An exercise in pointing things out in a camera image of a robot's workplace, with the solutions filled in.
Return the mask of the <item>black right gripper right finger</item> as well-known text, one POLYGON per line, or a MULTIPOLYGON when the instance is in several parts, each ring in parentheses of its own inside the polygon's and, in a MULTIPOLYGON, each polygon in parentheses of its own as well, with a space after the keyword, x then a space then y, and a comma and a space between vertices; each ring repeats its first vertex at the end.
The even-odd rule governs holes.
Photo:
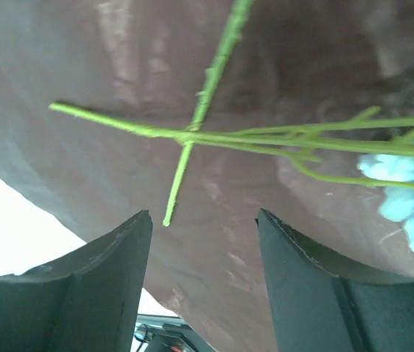
POLYGON ((352 260, 256 218, 280 351, 414 351, 414 278, 352 260))

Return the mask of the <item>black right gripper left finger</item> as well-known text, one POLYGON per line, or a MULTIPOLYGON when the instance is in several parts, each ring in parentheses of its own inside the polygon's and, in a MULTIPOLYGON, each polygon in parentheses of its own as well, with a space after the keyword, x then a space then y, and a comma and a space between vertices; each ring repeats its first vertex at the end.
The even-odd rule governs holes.
POLYGON ((56 260, 0 276, 0 351, 129 351, 151 239, 143 210, 56 260))

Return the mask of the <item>blue hydrangea flower stem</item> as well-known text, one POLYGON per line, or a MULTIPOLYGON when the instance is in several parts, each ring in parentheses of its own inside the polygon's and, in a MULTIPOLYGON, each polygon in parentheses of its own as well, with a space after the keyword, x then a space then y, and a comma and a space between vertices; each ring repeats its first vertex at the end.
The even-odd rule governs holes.
POLYGON ((384 188, 385 201, 380 207, 384 219, 401 223, 414 252, 414 116, 378 119, 380 109, 372 106, 343 122, 250 128, 232 132, 200 131, 201 119, 194 116, 186 129, 161 128, 118 120, 68 103, 54 102, 48 107, 82 120, 95 122, 137 136, 170 139, 182 146, 174 173, 163 226, 171 223, 178 193, 193 147, 197 144, 222 147, 249 153, 282 156, 303 174, 319 181, 368 188, 384 188), (325 132, 355 131, 370 128, 407 128, 401 136, 388 141, 364 142, 325 137, 325 132), (308 162, 320 162, 315 150, 332 150, 359 154, 360 177, 325 175, 307 167, 308 162))

